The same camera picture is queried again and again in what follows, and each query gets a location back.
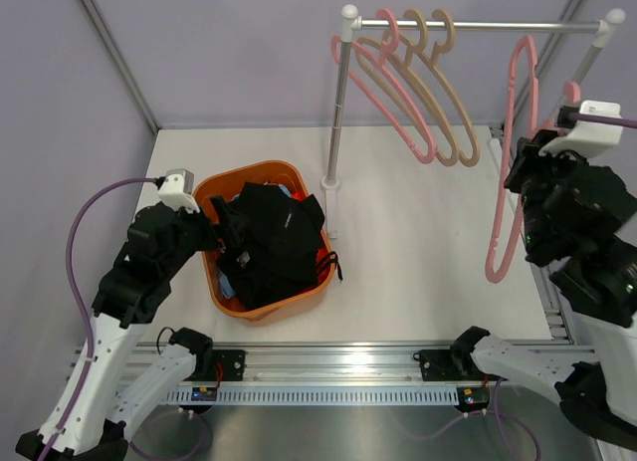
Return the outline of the black shorts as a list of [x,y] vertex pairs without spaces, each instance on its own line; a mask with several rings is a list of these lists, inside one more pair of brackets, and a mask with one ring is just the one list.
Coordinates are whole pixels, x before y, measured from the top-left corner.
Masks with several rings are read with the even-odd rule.
[[311,194],[295,200],[278,185],[244,184],[229,205],[249,218],[245,240],[216,261],[250,310],[313,287],[331,266],[343,278],[338,255],[322,240],[324,214],[317,199]]

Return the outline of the light blue shorts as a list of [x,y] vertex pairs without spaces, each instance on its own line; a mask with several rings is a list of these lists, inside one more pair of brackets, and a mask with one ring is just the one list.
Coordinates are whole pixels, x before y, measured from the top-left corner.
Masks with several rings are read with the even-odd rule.
[[[288,197],[290,197],[290,198],[293,197],[293,193],[290,191],[290,189],[286,185],[279,184],[278,187]],[[220,284],[220,288],[221,288],[221,292],[223,294],[223,297],[225,299],[232,299],[233,297],[235,297],[236,296],[235,290],[233,289],[233,287],[232,287],[227,275],[224,274],[221,270],[218,270],[218,279],[219,279],[219,284]]]

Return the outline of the pink hanger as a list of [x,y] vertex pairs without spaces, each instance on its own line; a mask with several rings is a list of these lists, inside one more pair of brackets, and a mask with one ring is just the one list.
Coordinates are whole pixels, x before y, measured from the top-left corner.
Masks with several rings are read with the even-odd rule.
[[[397,19],[387,8],[379,9],[376,12],[376,16],[381,22],[385,22],[388,25],[387,30],[389,31],[389,36],[377,43],[375,53],[369,51],[362,43],[354,40],[355,33],[362,29],[362,17],[359,15],[357,7],[352,4],[347,4],[342,7],[340,34],[333,36],[330,41],[330,50],[338,66],[334,118],[332,123],[333,142],[339,144],[346,84],[348,80],[352,80],[365,94],[367,99],[371,101],[390,122],[390,125],[397,131],[415,158],[422,164],[431,163],[436,158],[437,152],[437,145],[431,130],[403,85],[394,76],[392,71],[387,68],[389,57],[394,55],[394,51],[397,49],[399,43],[400,31]],[[379,81],[377,85],[380,88],[384,90],[389,89],[387,95],[394,100],[394,104],[398,108],[406,110],[407,115],[411,117],[417,131],[421,134],[421,138],[426,143],[427,150],[425,152],[417,146],[403,125],[392,115],[390,110],[364,81],[349,70],[351,52],[354,52],[356,57],[360,57],[364,63],[368,64],[372,69],[372,75],[378,77]]]
[[[531,109],[527,132],[513,146],[515,86],[519,58],[528,59],[531,83]],[[500,181],[493,228],[485,261],[485,276],[492,284],[500,283],[509,272],[516,248],[525,244],[527,261],[544,267],[549,263],[570,256],[579,237],[573,224],[567,220],[565,197],[560,192],[577,173],[583,170],[585,159],[578,153],[565,150],[557,156],[541,156],[539,150],[559,132],[545,122],[537,122],[539,99],[538,78],[535,75],[537,51],[534,38],[521,37],[510,56],[508,66],[508,96],[504,122],[504,138]],[[503,228],[504,208],[508,194],[518,199],[507,245],[500,264],[496,263],[497,248]]]

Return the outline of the beige hanger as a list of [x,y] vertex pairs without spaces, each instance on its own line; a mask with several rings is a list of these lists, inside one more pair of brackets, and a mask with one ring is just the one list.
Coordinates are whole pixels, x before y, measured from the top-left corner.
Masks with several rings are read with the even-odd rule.
[[[453,18],[445,9],[436,9],[433,11],[432,17],[434,20],[443,23],[443,29],[446,33],[446,37],[443,41],[435,41],[430,55],[427,56],[425,54],[425,49],[429,41],[429,30],[427,29],[423,13],[418,9],[407,9],[403,13],[403,17],[416,22],[416,29],[418,30],[419,37],[416,42],[413,42],[402,33],[399,34],[399,41],[405,46],[405,55],[403,60],[397,59],[398,66],[396,72],[416,95],[417,99],[425,107],[429,115],[434,117],[435,122],[437,122],[439,129],[442,131],[449,143],[449,146],[451,147],[451,154],[449,156],[445,156],[441,150],[438,149],[436,153],[437,159],[445,166],[452,166],[457,162],[460,162],[465,167],[473,167],[479,162],[481,155],[481,148],[477,134],[461,98],[458,96],[456,90],[439,66],[439,58],[442,55],[451,52],[455,45],[456,30]],[[413,57],[419,59],[429,70],[453,104],[471,144],[470,155],[467,155],[459,148],[446,112],[443,110],[438,99],[434,96],[427,84],[411,68]]]
[[[371,51],[372,53],[375,53],[377,50],[377,43],[379,43],[381,40],[383,40],[385,37],[389,36],[389,31],[387,29],[384,30],[383,35],[381,38],[379,39],[374,39],[374,38],[370,38],[370,37],[366,37],[366,36],[360,36],[358,37],[355,41],[358,41],[360,43],[362,43],[369,51]],[[412,100],[414,101],[414,103],[416,104],[417,108],[420,110],[420,112],[422,113],[425,122],[427,123],[427,125],[429,126],[431,133],[434,137],[434,140],[436,142],[437,145],[437,150],[440,149],[441,152],[445,155],[445,156],[449,156],[451,154],[451,147],[449,146],[449,143],[447,142],[444,134],[442,133],[442,131],[439,129],[437,122],[435,122],[434,117],[432,115],[429,115],[428,111],[425,109],[425,107],[420,103],[420,101],[417,99],[416,95],[411,91],[411,89],[407,86],[407,84],[402,80],[401,76],[396,72],[397,66],[398,66],[398,61],[397,59],[403,60],[404,59],[404,55],[405,55],[405,46],[403,43],[401,43],[399,41],[398,43],[398,47],[397,49],[394,51],[394,55],[389,57],[389,61],[387,63],[387,68],[390,69],[392,71],[392,73],[394,74],[394,76],[399,80],[399,82],[403,85],[404,89],[407,91],[407,93],[410,95],[410,97],[412,98]],[[354,55],[356,62],[359,66],[359,68],[365,73],[365,75],[372,81],[374,82],[374,84],[384,93],[384,95],[393,102],[394,104],[394,100],[392,100],[387,93],[389,92],[389,89],[382,89],[377,85],[377,82],[379,81],[377,76],[373,76],[372,75],[372,69],[368,66],[367,63],[364,63],[363,60],[360,57],[356,57]],[[416,133],[420,136],[421,138],[421,134],[417,131],[414,123],[412,122],[412,119],[410,116],[407,115],[406,110],[405,109],[401,109],[398,108],[402,114],[407,118],[407,120],[411,123],[411,126],[414,128],[414,130],[416,131]],[[418,145],[418,143],[416,142],[417,146],[423,151],[425,152],[427,150],[426,147],[426,143],[424,147],[420,147]]]

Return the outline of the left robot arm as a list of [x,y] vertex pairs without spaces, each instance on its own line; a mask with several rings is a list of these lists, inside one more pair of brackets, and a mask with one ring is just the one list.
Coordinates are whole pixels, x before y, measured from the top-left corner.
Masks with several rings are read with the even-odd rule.
[[243,377],[241,350],[216,352],[210,337],[176,330],[155,362],[123,393],[123,370],[160,305],[170,281],[198,252],[233,247],[246,221],[221,197],[216,223],[201,208],[164,202],[139,211],[96,298],[83,310],[85,346],[47,421],[24,433],[15,451],[28,460],[121,460],[137,429],[180,382],[218,385]]

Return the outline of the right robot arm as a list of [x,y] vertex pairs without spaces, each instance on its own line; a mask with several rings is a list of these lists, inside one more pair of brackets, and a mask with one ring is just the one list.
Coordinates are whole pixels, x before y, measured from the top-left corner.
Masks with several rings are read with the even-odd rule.
[[504,186],[521,198],[528,262],[560,262],[550,281],[586,330],[595,360],[559,363],[470,327],[450,346],[459,376],[502,377],[555,403],[584,434],[636,448],[636,248],[618,231],[636,198],[580,149],[548,152],[555,130],[522,137]]

